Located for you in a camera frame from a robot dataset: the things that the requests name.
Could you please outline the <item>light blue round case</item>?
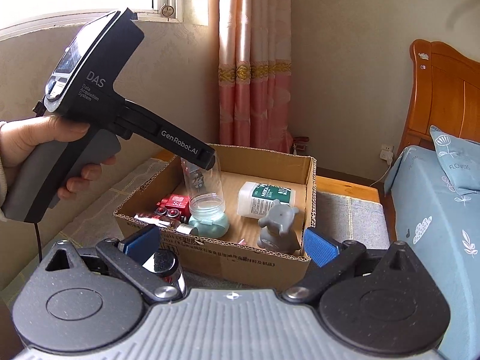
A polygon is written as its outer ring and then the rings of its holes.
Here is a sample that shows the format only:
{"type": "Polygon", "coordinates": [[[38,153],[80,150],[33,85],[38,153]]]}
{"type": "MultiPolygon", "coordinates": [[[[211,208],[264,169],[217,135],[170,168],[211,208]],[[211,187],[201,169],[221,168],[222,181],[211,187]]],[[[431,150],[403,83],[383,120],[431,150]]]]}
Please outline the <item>light blue round case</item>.
{"type": "Polygon", "coordinates": [[[206,219],[199,219],[192,215],[189,219],[189,225],[198,229],[199,236],[213,239],[221,238],[230,228],[226,213],[215,214],[206,219]]]}

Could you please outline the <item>black glossy oval object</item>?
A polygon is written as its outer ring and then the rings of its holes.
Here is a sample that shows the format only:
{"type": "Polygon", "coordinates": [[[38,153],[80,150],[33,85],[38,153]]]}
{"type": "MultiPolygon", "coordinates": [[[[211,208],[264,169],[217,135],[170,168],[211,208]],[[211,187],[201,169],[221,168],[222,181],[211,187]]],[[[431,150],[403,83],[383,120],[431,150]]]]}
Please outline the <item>black glossy oval object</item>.
{"type": "Polygon", "coordinates": [[[187,284],[179,258],[171,250],[158,249],[142,265],[171,286],[176,287],[183,296],[187,293],[187,284]]]}

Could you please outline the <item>small round clock on sill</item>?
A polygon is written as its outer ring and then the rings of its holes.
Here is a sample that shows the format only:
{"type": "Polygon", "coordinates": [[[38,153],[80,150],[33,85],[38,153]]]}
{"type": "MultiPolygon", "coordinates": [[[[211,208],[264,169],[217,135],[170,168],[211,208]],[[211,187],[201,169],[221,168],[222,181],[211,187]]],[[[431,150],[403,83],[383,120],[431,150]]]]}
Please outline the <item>small round clock on sill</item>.
{"type": "Polygon", "coordinates": [[[163,4],[159,10],[159,13],[163,18],[171,19],[175,17],[176,9],[172,5],[163,4]]]}

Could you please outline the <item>grey monster figurine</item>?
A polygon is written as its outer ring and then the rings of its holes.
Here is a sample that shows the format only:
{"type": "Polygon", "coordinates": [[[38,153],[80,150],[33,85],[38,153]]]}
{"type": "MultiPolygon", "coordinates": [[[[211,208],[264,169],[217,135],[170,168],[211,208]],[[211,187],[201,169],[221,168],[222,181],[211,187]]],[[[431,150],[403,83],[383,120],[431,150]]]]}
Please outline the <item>grey monster figurine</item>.
{"type": "Polygon", "coordinates": [[[292,229],[298,213],[299,208],[282,204],[278,199],[274,200],[266,216],[258,220],[258,247],[284,254],[293,254],[300,250],[298,237],[292,229]]]}

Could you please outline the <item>green grey checked table cloth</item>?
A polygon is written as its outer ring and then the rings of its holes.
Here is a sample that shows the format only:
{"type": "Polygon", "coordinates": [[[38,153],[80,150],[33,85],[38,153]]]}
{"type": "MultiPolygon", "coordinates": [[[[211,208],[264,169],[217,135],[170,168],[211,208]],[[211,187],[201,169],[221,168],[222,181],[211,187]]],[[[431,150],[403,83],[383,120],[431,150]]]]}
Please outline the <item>green grey checked table cloth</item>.
{"type": "MultiPolygon", "coordinates": [[[[42,251],[47,252],[54,242],[60,240],[89,247],[105,237],[119,237],[121,231],[114,218],[114,209],[165,165],[158,159],[149,159],[138,166],[55,236],[41,234],[42,251]]],[[[390,239],[378,193],[366,192],[363,185],[341,180],[337,187],[329,187],[328,182],[329,179],[320,176],[316,181],[316,225],[339,242],[354,239],[370,249],[387,248],[390,239]]]]}

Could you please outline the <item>white medical cotton swab bottle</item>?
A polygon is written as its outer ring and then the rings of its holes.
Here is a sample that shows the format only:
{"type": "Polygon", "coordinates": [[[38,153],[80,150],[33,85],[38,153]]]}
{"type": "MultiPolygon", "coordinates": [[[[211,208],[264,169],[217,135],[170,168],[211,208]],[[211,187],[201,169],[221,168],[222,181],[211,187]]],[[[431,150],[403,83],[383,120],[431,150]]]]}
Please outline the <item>white medical cotton swab bottle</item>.
{"type": "Polygon", "coordinates": [[[295,191],[287,187],[247,181],[238,192],[237,213],[241,217],[260,219],[267,215],[275,200],[293,206],[295,191]]]}

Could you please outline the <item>blue floral bed sheet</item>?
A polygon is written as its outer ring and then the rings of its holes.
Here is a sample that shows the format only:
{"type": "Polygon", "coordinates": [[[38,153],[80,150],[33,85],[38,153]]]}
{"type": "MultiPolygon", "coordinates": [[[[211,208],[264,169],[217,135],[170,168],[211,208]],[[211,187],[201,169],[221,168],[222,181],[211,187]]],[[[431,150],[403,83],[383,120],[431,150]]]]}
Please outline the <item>blue floral bed sheet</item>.
{"type": "Polygon", "coordinates": [[[447,359],[479,358],[479,195],[460,195],[433,150],[411,145],[384,184],[395,232],[430,273],[451,310],[439,350],[447,359]]]}

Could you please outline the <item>clear jar with lid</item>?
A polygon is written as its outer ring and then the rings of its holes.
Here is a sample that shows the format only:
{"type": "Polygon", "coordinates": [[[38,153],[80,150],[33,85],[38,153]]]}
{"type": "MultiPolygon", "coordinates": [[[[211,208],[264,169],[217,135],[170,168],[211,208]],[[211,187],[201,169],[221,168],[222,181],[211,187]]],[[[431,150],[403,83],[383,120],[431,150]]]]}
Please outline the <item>clear jar with lid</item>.
{"type": "Polygon", "coordinates": [[[221,169],[219,163],[220,162],[217,154],[214,155],[213,167],[209,170],[202,169],[201,167],[188,162],[184,158],[181,160],[184,180],[187,170],[200,169],[203,174],[205,183],[204,193],[191,197],[186,188],[187,194],[190,198],[190,213],[196,218],[206,219],[215,214],[225,212],[224,194],[221,183],[221,169]]]}

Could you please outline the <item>white wall socket with plug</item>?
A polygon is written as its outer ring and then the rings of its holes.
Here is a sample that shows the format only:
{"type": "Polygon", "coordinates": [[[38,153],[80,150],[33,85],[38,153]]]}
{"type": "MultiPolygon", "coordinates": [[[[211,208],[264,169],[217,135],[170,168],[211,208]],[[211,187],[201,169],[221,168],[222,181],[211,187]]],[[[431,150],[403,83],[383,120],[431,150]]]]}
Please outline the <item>white wall socket with plug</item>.
{"type": "Polygon", "coordinates": [[[379,158],[385,161],[388,166],[391,166],[394,160],[394,146],[382,144],[379,158]]]}

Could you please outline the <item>black red toy train car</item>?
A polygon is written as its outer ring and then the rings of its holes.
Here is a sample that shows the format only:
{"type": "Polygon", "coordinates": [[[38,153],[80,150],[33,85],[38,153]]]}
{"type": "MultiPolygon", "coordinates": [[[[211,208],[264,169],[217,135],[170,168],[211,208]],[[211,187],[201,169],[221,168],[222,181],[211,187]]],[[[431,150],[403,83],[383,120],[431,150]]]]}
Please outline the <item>black red toy train car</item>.
{"type": "Polygon", "coordinates": [[[203,172],[200,169],[190,169],[185,173],[185,186],[191,197],[205,192],[203,172]]]}

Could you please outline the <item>pink curtain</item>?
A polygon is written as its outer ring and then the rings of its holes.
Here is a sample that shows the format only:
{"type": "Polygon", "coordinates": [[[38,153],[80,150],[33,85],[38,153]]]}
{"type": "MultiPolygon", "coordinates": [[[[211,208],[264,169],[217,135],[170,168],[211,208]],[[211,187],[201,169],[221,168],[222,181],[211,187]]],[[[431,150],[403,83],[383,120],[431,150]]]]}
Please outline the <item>pink curtain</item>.
{"type": "Polygon", "coordinates": [[[290,0],[219,0],[218,81],[222,144],[290,151],[290,0]]]}

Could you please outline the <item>blue floral pillow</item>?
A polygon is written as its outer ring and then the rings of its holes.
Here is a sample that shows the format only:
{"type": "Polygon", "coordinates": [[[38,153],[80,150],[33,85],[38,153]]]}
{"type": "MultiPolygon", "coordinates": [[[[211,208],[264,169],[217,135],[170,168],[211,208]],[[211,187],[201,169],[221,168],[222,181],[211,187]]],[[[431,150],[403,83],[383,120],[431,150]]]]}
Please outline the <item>blue floral pillow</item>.
{"type": "Polygon", "coordinates": [[[480,189],[480,146],[430,126],[436,155],[451,185],[460,195],[478,194],[480,189]]]}

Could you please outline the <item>wooden bed headboard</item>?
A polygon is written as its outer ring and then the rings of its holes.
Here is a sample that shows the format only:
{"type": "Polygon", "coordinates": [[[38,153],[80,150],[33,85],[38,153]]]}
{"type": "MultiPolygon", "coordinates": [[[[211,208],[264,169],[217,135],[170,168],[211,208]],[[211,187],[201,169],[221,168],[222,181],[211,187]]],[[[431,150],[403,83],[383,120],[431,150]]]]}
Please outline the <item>wooden bed headboard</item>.
{"type": "Polygon", "coordinates": [[[480,64],[442,41],[416,39],[410,46],[412,96],[399,144],[434,147],[430,127],[479,141],[480,64]]]}

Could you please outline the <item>red S.L toy train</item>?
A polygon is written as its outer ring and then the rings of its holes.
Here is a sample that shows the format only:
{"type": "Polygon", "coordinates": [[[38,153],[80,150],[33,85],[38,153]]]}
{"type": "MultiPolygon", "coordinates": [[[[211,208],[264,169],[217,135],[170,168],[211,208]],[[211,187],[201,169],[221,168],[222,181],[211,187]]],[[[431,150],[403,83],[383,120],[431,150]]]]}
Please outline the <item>red S.L toy train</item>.
{"type": "Polygon", "coordinates": [[[165,215],[169,218],[187,223],[191,217],[190,198],[185,195],[171,194],[156,203],[154,211],[158,215],[165,215]]]}

